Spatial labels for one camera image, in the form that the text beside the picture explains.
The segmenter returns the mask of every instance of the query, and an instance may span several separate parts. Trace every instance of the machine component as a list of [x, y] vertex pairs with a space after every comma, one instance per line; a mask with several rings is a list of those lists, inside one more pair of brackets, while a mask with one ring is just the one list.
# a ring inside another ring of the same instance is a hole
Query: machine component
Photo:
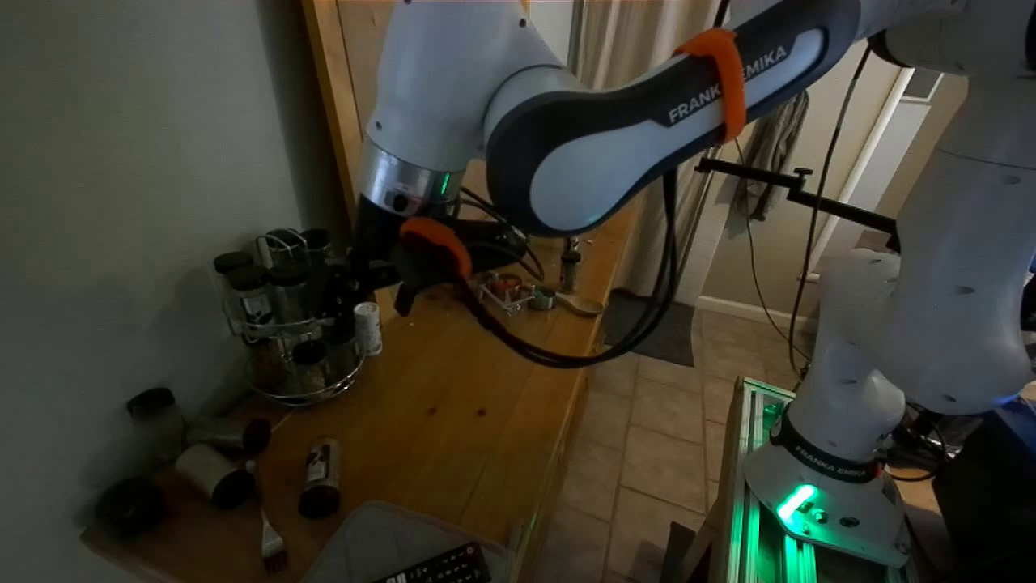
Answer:
[[251, 472], [233, 467], [206, 444], [190, 444], [171, 467], [216, 508], [237, 508], [254, 495]]
[[315, 317], [307, 316], [312, 268], [287, 264], [268, 268], [273, 307], [281, 324]]
[[[773, 115], [753, 121], [753, 134], [745, 146], [745, 166], [786, 172], [786, 161], [800, 143], [800, 131], [807, 125], [808, 93], [796, 93], [793, 101], [781, 105]], [[745, 221], [767, 221], [771, 207], [776, 203], [773, 184], [767, 183], [739, 183], [736, 190], [739, 211]]]
[[187, 423], [174, 406], [171, 390], [145, 390], [126, 402], [126, 413], [140, 426], [159, 461], [174, 461], [184, 450]]
[[[875, 461], [905, 398], [975, 414], [1028, 380], [1017, 304], [1036, 250], [1031, 0], [781, 0], [736, 31], [748, 118], [791, 101], [875, 33], [885, 54], [970, 74], [970, 97], [904, 211], [904, 257], [854, 254], [828, 268], [808, 376], [745, 480], [796, 537], [904, 565], [904, 514]], [[589, 93], [516, 8], [398, 4], [367, 138], [403, 166], [361, 190], [369, 233], [356, 257], [388, 257], [402, 217], [432, 203], [428, 184], [444, 176], [453, 184], [479, 143], [494, 211], [528, 233], [565, 238], [721, 134], [708, 60], [677, 54], [629, 89]], [[465, 303], [537, 364], [592, 364], [528, 349]]]
[[190, 426], [187, 444], [210, 444], [225, 454], [260, 456], [268, 444], [273, 426], [264, 419], [248, 423], [201, 423]]
[[781, 426], [781, 413], [793, 402], [793, 393], [764, 386], [753, 380], [739, 384], [736, 406], [727, 413], [727, 446], [721, 470], [721, 495], [725, 505], [714, 505], [696, 536], [691, 548], [680, 556], [673, 583], [689, 579], [708, 566], [708, 579], [773, 579], [773, 583], [841, 583], [841, 579], [888, 579], [905, 583], [923, 579], [917, 565], [905, 566], [879, 566], [871, 562], [859, 562], [851, 553], [833, 552], [828, 543], [817, 543], [800, 537], [801, 528], [820, 523], [837, 523], [826, 514], [817, 486], [793, 489], [776, 512], [759, 505], [753, 489], [745, 482], [745, 463], [753, 450], [771, 444], [771, 434]]
[[273, 303], [264, 293], [264, 285], [268, 285], [264, 268], [260, 268], [260, 267], [233, 268], [225, 276], [225, 285], [233, 293], [233, 299], [230, 299], [230, 316], [237, 317], [233, 330], [273, 322]]
[[535, 303], [535, 290], [516, 271], [481, 271], [475, 285], [479, 299], [505, 316], [519, 316], [528, 303]]
[[304, 486], [298, 495], [298, 514], [322, 520], [341, 508], [341, 450], [336, 441], [321, 441], [304, 461]]
[[254, 267], [254, 260], [248, 254], [222, 254], [214, 260], [214, 271], [220, 271], [222, 280], [241, 267]]
[[291, 348], [291, 393], [298, 398], [328, 393], [322, 361], [328, 349], [321, 342], [300, 342]]
[[582, 240], [564, 238], [557, 293], [577, 294], [580, 260], [582, 260]]
[[786, 200], [801, 203], [801, 207], [817, 207], [823, 213], [836, 213], [841, 221], [871, 226], [876, 233], [888, 233], [891, 250], [899, 250], [895, 221], [801, 190], [807, 176], [808, 176], [807, 170], [796, 170], [796, 176], [781, 176], [781, 172], [764, 172], [764, 170], [752, 170], [752, 166], [732, 166], [721, 159], [700, 159], [696, 172], [721, 172], [721, 176], [739, 176], [739, 177], [764, 184], [764, 187], [786, 187]]
[[402, 573], [381, 576], [378, 583], [438, 583], [438, 579], [490, 583], [491, 576], [490, 576], [481, 548], [479, 543], [451, 548], [446, 553], [403, 566]]
[[140, 537], [156, 526], [163, 526], [163, 520], [165, 520], [165, 495], [145, 475], [114, 482], [111, 489], [100, 493], [92, 505], [92, 523], [111, 537]]
[[356, 344], [361, 357], [378, 357], [381, 355], [381, 317], [376, 303], [359, 303], [353, 307], [353, 324], [356, 324]]
[[304, 267], [307, 240], [298, 229], [264, 229], [260, 238], [260, 257], [264, 268]]
[[281, 537], [281, 531], [268, 523], [264, 508], [260, 508], [260, 556], [262, 556], [262, 570], [274, 573], [287, 565], [287, 543]]

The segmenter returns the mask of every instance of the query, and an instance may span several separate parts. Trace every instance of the table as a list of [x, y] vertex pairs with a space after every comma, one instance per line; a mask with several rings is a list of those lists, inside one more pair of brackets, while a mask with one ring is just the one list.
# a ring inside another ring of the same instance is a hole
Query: table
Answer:
[[[636, 207], [614, 213], [582, 245], [580, 293], [605, 303]], [[519, 334], [554, 349], [587, 355], [599, 317], [565, 311], [521, 316]], [[287, 542], [298, 579], [348, 508], [381, 499], [451, 523], [472, 537], [509, 543], [519, 565], [535, 553], [547, 523], [565, 441], [580, 413], [582, 371], [545, 371], [509, 355], [453, 299], [432, 290], [412, 317], [385, 324], [385, 355], [336, 402], [312, 413], [274, 413], [254, 480], [264, 514]], [[334, 520], [298, 514], [300, 467], [312, 444], [341, 441], [342, 508]], [[210, 508], [171, 470], [159, 470], [171, 512], [159, 531], [116, 543], [84, 542], [149, 579], [264, 579], [260, 556], [260, 505]]]

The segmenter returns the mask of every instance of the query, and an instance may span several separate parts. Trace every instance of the tile floor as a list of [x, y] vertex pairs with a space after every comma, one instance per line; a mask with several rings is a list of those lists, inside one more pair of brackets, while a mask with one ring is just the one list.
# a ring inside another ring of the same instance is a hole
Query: tile floor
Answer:
[[691, 317], [691, 361], [622, 357], [592, 371], [539, 583], [654, 583], [669, 523], [700, 528], [714, 495], [736, 380], [796, 380], [767, 324], [727, 316]]

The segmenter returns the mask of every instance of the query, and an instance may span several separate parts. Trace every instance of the metal part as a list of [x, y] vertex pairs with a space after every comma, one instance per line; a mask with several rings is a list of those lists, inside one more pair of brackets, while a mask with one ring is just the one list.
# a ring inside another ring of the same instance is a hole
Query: metal part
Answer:
[[[725, 470], [721, 470], [721, 495], [727, 505], [711, 508], [708, 523], [719, 523], [719, 536], [711, 542], [711, 579], [745, 583], [745, 579], [781, 579], [781, 583], [817, 583], [817, 579], [888, 579], [905, 583], [919, 579], [917, 566], [879, 566], [868, 562], [854, 562], [841, 552], [820, 548], [807, 537], [786, 536], [776, 526], [776, 514], [767, 512], [752, 486], [745, 482], [745, 461], [764, 446], [781, 423], [781, 413], [793, 393], [776, 386], [764, 386], [753, 380], [739, 384], [739, 398], [727, 419], [725, 437]], [[796, 508], [808, 523], [828, 523], [823, 508], [800, 501]]]
[[171, 467], [216, 508], [237, 508], [254, 495], [251, 472], [233, 467], [206, 444], [190, 444]]
[[376, 303], [359, 303], [353, 307], [356, 348], [361, 357], [381, 357], [381, 316]]
[[210, 444], [225, 454], [254, 456], [264, 450], [268, 434], [273, 434], [273, 426], [264, 419], [248, 419], [248, 423], [210, 419], [210, 423], [190, 426], [187, 444]]
[[336, 441], [321, 441], [304, 461], [304, 489], [298, 495], [298, 512], [304, 520], [322, 520], [341, 508], [341, 446]]
[[574, 294], [580, 280], [582, 240], [564, 238], [557, 293]]
[[438, 172], [412, 166], [376, 143], [367, 143], [361, 199], [388, 213], [412, 217], [432, 200], [451, 200], [458, 190], [462, 172]]
[[187, 423], [174, 406], [171, 390], [145, 390], [126, 402], [126, 413], [140, 426], [159, 461], [174, 461], [184, 450]]

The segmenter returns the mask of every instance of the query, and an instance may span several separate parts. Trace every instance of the glowing green light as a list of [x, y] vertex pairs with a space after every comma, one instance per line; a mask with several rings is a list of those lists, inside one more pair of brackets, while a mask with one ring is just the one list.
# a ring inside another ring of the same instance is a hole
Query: glowing green light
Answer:
[[796, 486], [796, 493], [791, 493], [781, 505], [776, 514], [783, 526], [791, 526], [791, 520], [817, 495], [817, 486], [801, 482]]
[[783, 537], [783, 579], [817, 583], [817, 548]]

